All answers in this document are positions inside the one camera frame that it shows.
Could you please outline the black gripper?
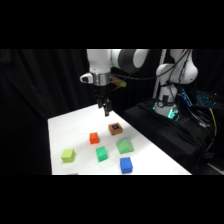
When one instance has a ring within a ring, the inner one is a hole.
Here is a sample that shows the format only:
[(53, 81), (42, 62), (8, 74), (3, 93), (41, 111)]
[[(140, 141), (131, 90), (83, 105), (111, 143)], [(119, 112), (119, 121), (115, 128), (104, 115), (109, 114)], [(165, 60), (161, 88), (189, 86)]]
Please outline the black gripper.
[(109, 86), (94, 86), (94, 94), (98, 102), (98, 108), (104, 104), (105, 116), (109, 116), (111, 111), (111, 101), (109, 100)]

